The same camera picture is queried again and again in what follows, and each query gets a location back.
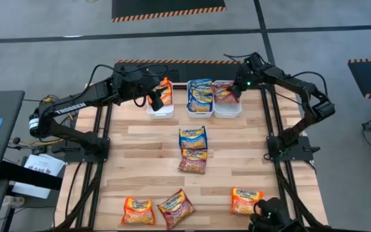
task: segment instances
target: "white paper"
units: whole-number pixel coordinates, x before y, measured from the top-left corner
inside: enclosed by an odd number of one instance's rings
[[[25,163],[26,168],[53,176],[57,176],[63,166],[64,162],[62,160],[56,159],[47,154],[41,154],[39,156],[30,155]],[[47,199],[51,190],[16,182],[12,191],[15,193]]]

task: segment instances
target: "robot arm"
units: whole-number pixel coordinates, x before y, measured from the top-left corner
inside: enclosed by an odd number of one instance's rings
[[[55,136],[80,144],[88,153],[100,153],[104,148],[103,138],[92,132],[83,133],[58,124],[54,118],[88,106],[120,105],[139,97],[143,98],[143,103],[137,106],[143,106],[147,96],[153,101],[152,108],[157,111],[163,107],[160,96],[164,89],[154,90],[159,83],[157,75],[153,75],[148,68],[122,67],[111,77],[87,86],[81,93],[40,104],[30,115],[30,134],[38,139]]]
[[[287,128],[281,132],[272,142],[273,149],[270,155],[283,153],[296,141],[300,133],[309,126],[326,119],[334,114],[334,104],[330,102],[328,97],[319,91],[316,85],[293,78],[284,73],[283,70],[264,62],[263,58],[258,53],[251,54],[244,59],[244,64],[236,73],[236,79],[230,91],[240,97],[243,91],[247,90],[250,85],[258,86],[261,84],[276,84],[294,93],[297,93],[301,98],[301,107],[304,110],[304,118],[302,118],[295,126]],[[312,105],[310,98],[314,96],[319,101]]]

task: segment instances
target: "plastic container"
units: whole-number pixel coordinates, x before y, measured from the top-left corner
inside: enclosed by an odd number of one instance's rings
[[[213,84],[233,83],[233,81],[215,81]],[[242,102],[236,104],[216,104],[213,102],[214,116],[221,119],[233,119],[237,117],[243,110]]]
[[[189,99],[189,92],[188,92],[188,89],[190,88],[190,82],[191,82],[191,81],[188,81],[188,82],[187,82],[187,99]],[[187,108],[188,116],[189,116],[189,117],[192,117],[192,118],[195,118],[195,119],[209,118],[209,117],[211,117],[211,115],[212,115],[213,112],[214,112],[213,108],[214,108],[214,107],[211,107],[211,111],[210,111],[210,112],[191,112],[191,111]]]
[[[171,102],[172,104],[166,106],[164,105],[158,111],[154,111],[150,104],[148,104],[147,99],[147,113],[152,119],[169,119],[174,115],[174,89],[173,83],[170,81],[171,85]]]

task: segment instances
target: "wooden plank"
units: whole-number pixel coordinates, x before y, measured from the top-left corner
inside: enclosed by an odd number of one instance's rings
[[[291,92],[276,89],[296,99]],[[191,119],[186,110],[186,91],[175,90],[174,93],[176,104],[172,119],[150,119],[146,109],[138,108],[132,102],[113,108],[109,131],[112,145],[109,159],[104,164],[94,229],[165,229],[166,223],[156,205],[180,188],[195,205],[196,213],[176,229],[247,229],[247,217],[230,215],[231,187],[264,191],[266,199],[278,196],[273,165],[263,159],[263,154],[267,153],[265,137],[268,133],[260,91],[243,93],[243,112],[236,119]],[[298,105],[281,97],[278,100],[284,126],[296,124],[301,117]],[[90,131],[94,118],[95,108],[81,110],[77,129]],[[181,173],[177,170],[181,161],[178,129],[203,125],[207,128],[209,145],[206,174]],[[316,218],[326,224],[313,170],[303,162],[292,162],[292,165],[300,198]],[[66,167],[55,214],[57,223],[64,220],[75,168],[76,164]],[[85,164],[81,166],[71,193],[70,210],[78,201],[84,170]],[[155,227],[120,225],[127,196],[153,199]]]

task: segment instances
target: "gray floor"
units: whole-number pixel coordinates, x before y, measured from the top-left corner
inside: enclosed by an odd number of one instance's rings
[[[260,2],[269,28],[371,24],[371,1]],[[226,5],[226,12],[215,14],[116,24],[111,23],[108,0],[0,0],[0,38],[259,28],[252,0],[226,0]],[[315,161],[330,225],[371,230],[371,148],[363,141],[360,125],[371,119],[371,100],[362,97],[346,64],[347,59],[371,57],[371,30],[269,37],[276,64],[289,73],[312,70],[323,74],[336,104],[334,116],[307,130],[312,144],[321,146]],[[112,65],[116,59],[224,59],[223,53],[253,51],[265,56],[260,34],[0,44],[0,90],[25,90],[28,99],[40,99],[48,93],[64,97],[81,91],[91,69],[99,63]],[[99,70],[95,81],[108,75],[109,71]],[[302,78],[322,88],[319,79]],[[34,108],[34,103],[24,102],[13,137],[32,140],[28,116]],[[27,154],[8,150],[5,157],[16,161]],[[53,206],[57,195],[53,191],[47,201],[27,198],[27,204]],[[11,230],[47,229],[52,213],[52,209],[27,209],[15,215]]]

